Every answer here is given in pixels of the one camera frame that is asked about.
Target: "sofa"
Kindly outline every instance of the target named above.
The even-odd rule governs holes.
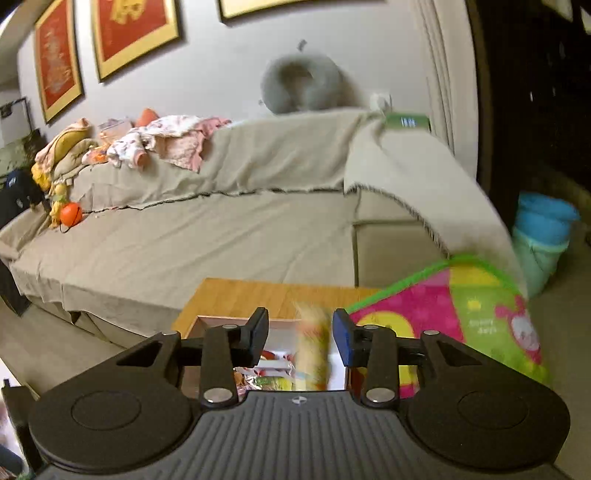
[[[66,233],[41,209],[24,212],[0,232],[20,292],[129,347],[169,329],[207,277],[385,287],[462,250],[512,260],[506,229],[447,147],[384,131],[368,112],[238,123],[204,160],[199,173],[156,154],[144,171],[84,169],[70,198],[87,216]],[[450,187],[457,201],[439,192]]]

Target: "picture on wall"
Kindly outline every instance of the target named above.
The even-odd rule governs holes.
[[[47,123],[83,94],[73,0],[54,0],[35,23],[35,66]]]
[[[175,0],[92,0],[100,81],[179,37]]]
[[[265,8],[294,4],[306,0],[217,0],[222,22]]]

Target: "logo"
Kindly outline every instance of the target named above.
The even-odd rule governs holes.
[[[304,405],[307,401],[308,401],[308,399],[305,397],[302,397],[301,395],[298,395],[297,397],[294,397],[291,399],[291,402],[295,403],[296,405]]]

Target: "yellow fluffy toy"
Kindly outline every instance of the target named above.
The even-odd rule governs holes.
[[[35,163],[33,165],[31,174],[33,175],[33,180],[35,180],[35,183],[39,185],[41,190],[46,192],[51,188],[51,177],[49,174],[44,173],[38,164]]]
[[[66,185],[63,183],[58,183],[52,187],[52,191],[53,196],[51,197],[51,201],[53,204],[51,205],[51,212],[49,213],[49,216],[51,217],[51,228],[57,228],[61,224],[61,210],[69,202],[68,187],[66,187]]]

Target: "orange pillow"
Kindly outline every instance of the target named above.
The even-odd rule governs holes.
[[[156,112],[154,112],[150,108],[147,108],[139,116],[139,118],[135,122],[135,126],[136,127],[147,127],[154,120],[158,120],[158,118],[160,118],[160,117],[158,116],[158,114]]]

